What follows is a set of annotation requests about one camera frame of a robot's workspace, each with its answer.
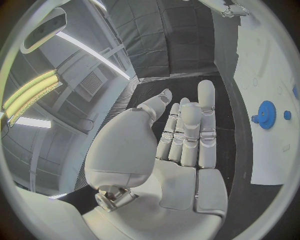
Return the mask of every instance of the white robotic hand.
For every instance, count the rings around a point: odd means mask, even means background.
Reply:
[[[172,106],[156,158],[185,167],[214,168],[216,152],[215,87],[203,80],[198,84],[198,102],[183,98],[180,105]]]
[[[142,185],[151,175],[157,150],[151,126],[171,100],[171,91],[165,89],[137,108],[127,109],[107,123],[92,142],[85,177],[99,190],[96,200],[107,211],[135,199],[129,188]]]

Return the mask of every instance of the air vent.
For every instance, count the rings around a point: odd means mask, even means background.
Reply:
[[[101,88],[103,82],[100,78],[92,71],[85,79],[83,79],[80,85],[86,90],[92,97]]]

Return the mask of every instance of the dark floor mat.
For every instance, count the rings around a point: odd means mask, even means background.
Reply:
[[[173,95],[172,102],[166,107],[163,115],[152,126],[152,130],[158,142],[162,136],[172,105],[179,103],[184,97],[188,98],[191,102],[197,102],[197,86],[202,80],[212,81],[215,87],[215,116],[217,128],[216,168],[222,173],[229,195],[235,174],[235,122],[229,97],[220,76],[184,77],[139,84],[127,108],[138,106],[138,104],[147,99],[158,95],[164,89],[168,88],[171,90]]]

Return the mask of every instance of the black floor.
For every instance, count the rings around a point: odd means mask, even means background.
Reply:
[[[158,95],[166,88],[171,90],[173,96],[172,102],[166,107],[164,114],[152,126],[157,142],[159,142],[172,105],[179,103],[182,98],[188,98],[191,102],[198,102],[197,86],[200,81],[205,79],[212,81],[215,87],[216,168],[220,170],[224,178],[229,195],[235,174],[235,123],[229,97],[220,76],[184,77],[139,84],[127,108],[136,107],[145,100]]]

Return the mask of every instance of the blue knob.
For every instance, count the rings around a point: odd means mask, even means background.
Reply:
[[[251,121],[254,122],[255,124],[258,124],[259,123],[259,116],[253,115],[251,117]]]
[[[284,117],[285,120],[291,120],[292,113],[290,111],[284,111],[283,117]]]

